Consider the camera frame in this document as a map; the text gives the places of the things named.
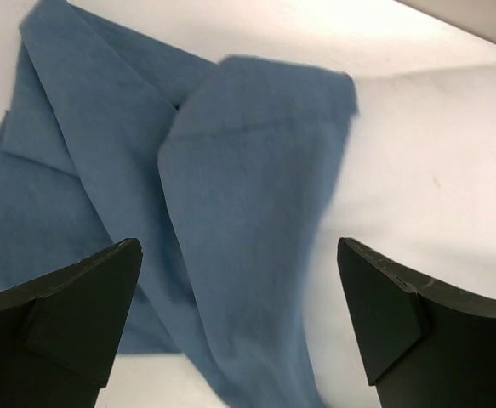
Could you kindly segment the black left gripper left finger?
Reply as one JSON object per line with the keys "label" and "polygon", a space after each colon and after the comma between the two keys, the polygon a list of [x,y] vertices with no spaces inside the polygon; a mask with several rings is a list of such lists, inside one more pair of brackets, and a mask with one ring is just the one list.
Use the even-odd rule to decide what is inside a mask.
{"label": "black left gripper left finger", "polygon": [[0,407],[93,407],[105,388],[140,275],[126,239],[0,292]]}

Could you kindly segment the blue fabric pillowcase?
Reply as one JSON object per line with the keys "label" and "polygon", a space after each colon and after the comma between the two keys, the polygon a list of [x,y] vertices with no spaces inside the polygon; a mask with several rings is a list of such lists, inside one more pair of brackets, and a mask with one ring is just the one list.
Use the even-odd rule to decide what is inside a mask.
{"label": "blue fabric pillowcase", "polygon": [[352,78],[213,63],[65,1],[20,25],[0,127],[0,290],[125,238],[120,351],[181,353],[231,407],[320,407],[302,303]]}

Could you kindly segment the white pillow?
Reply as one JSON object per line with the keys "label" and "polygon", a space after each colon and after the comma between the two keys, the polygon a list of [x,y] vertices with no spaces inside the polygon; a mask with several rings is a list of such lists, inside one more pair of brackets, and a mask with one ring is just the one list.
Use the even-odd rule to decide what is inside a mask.
{"label": "white pillow", "polygon": [[343,236],[496,298],[496,65],[356,81],[352,128],[305,300],[316,383],[332,407],[376,407],[336,262]]}

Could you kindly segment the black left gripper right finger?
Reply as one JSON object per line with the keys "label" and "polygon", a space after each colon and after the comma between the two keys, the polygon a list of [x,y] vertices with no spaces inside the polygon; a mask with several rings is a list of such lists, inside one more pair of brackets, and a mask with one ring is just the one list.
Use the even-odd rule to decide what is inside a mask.
{"label": "black left gripper right finger", "polygon": [[369,385],[383,407],[496,408],[496,300],[352,238],[337,263]]}

